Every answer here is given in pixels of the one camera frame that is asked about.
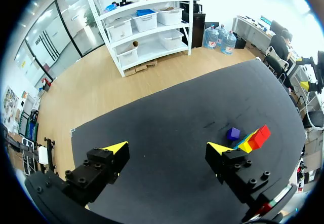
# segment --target white box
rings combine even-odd
[[[135,47],[132,50],[129,50],[127,52],[123,52],[123,49],[125,49],[125,46],[118,46],[116,49],[116,56],[120,61],[120,65],[123,68],[124,66],[127,66],[131,63],[134,63],[138,60],[137,56],[137,48]]]
[[[158,37],[167,50],[173,50],[181,46],[183,34],[177,30],[167,30],[160,32]]]
[[[112,42],[116,42],[133,35],[131,20],[132,18],[127,16],[116,19],[107,26],[107,30],[109,30]]]
[[[157,21],[163,25],[176,25],[180,24],[182,21],[182,11],[181,8],[173,7],[173,10],[162,11],[158,10]]]
[[[132,19],[134,20],[138,31],[144,32],[157,28],[157,14],[158,12],[142,16],[137,16],[136,14],[134,14],[132,15]]]

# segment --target yellow object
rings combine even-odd
[[[309,90],[309,83],[308,83],[308,81],[301,81],[301,82],[300,82],[300,86],[301,86],[302,88],[304,88],[306,91]]]
[[[242,144],[238,146],[238,148],[242,149],[246,153],[250,153],[252,151],[251,146],[249,145],[249,142],[245,141]]]
[[[222,155],[223,152],[225,151],[232,151],[233,149],[219,145],[219,144],[215,144],[212,142],[207,142],[207,144],[210,144],[220,155]]]
[[[118,143],[118,144],[114,144],[105,148],[101,148],[102,150],[109,150],[111,152],[113,152],[113,154],[115,155],[120,148],[122,148],[124,146],[124,144],[128,144],[128,141],[124,141],[122,143]]]

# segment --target blue box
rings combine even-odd
[[[238,140],[239,134],[240,134],[240,130],[233,127],[227,131],[227,138],[233,141]]]

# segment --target computer monitor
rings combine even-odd
[[[279,23],[276,22],[275,20],[273,20],[270,26],[270,30],[276,33],[276,35],[281,35],[282,31],[287,29],[279,25]]]

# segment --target water bottle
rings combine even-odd
[[[204,32],[204,47],[208,49],[214,49],[218,38],[218,31],[215,30],[215,26],[207,28]]]
[[[221,52],[225,54],[232,54],[235,48],[236,37],[231,30],[229,34],[223,38],[221,45]]]
[[[217,39],[217,46],[220,47],[222,45],[222,40],[224,37],[228,35],[228,31],[224,28],[224,25],[221,25],[221,28],[218,27],[218,39]]]

